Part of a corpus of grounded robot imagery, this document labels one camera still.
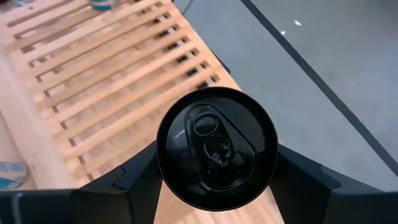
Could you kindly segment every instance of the wooden table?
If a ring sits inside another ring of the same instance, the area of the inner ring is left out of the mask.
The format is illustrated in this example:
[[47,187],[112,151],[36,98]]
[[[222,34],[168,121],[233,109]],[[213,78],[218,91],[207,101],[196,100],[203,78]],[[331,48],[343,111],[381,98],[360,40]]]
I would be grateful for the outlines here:
[[[190,91],[239,89],[169,0],[106,12],[87,0],[36,1],[0,22],[0,110],[38,189],[80,187],[118,166],[154,140],[164,113]],[[208,213],[164,187],[156,222],[280,223],[272,200],[266,191]]]

